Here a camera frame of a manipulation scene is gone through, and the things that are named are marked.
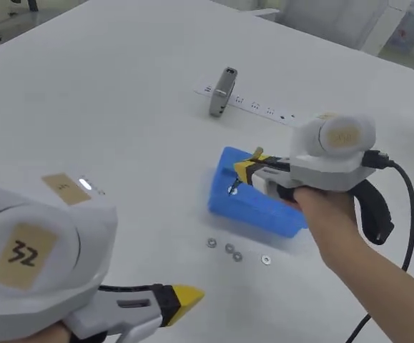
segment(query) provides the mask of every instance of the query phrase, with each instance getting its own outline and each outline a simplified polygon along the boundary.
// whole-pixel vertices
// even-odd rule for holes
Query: number 32
[[[19,261],[19,263],[23,264],[24,266],[35,267],[35,264],[32,262],[38,257],[38,251],[34,248],[28,247],[24,242],[16,240],[15,243],[16,246],[13,248],[13,253],[15,253],[15,255],[10,258],[8,262],[13,263]],[[24,248],[30,253],[28,257],[22,251]]]

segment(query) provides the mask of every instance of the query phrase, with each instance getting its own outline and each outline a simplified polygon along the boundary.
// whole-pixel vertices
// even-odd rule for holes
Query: white table
[[[208,116],[209,99],[192,87],[226,66],[241,89],[296,116],[373,115],[377,147],[414,182],[414,71],[205,0],[91,0],[0,47],[0,184],[39,166],[91,171],[119,212],[107,283],[206,291],[146,342],[344,342],[364,310],[308,230],[282,239],[207,211],[224,146],[284,155],[291,132],[234,108]],[[380,250],[400,264],[405,186],[391,170],[371,181],[396,223]],[[227,242],[242,262],[225,254]],[[369,324],[357,342],[387,339]]]

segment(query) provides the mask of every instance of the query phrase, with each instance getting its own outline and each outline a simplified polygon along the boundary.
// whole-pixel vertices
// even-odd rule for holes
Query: blue foam block
[[[210,211],[284,237],[294,237],[301,228],[307,227],[299,211],[265,196],[248,184],[239,185],[236,195],[228,195],[227,189],[237,177],[234,163],[250,157],[251,154],[245,151],[229,146],[224,148],[210,189]]]

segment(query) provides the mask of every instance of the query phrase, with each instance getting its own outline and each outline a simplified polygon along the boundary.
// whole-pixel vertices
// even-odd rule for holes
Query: human hand
[[[297,203],[291,206],[303,212],[327,265],[339,249],[349,249],[351,243],[365,244],[358,231],[355,202],[349,194],[300,187],[294,199]]]
[[[69,343],[70,336],[70,331],[63,324],[57,323],[33,336],[5,343]]]

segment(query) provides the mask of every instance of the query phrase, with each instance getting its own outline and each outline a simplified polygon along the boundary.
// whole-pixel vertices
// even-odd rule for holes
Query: white power strip
[[[212,82],[201,81],[194,88],[194,91],[211,98],[214,89],[215,86]],[[263,104],[251,96],[241,95],[237,92],[232,93],[227,104],[291,127],[297,126],[299,122],[294,114],[284,109],[277,109],[270,104]]]

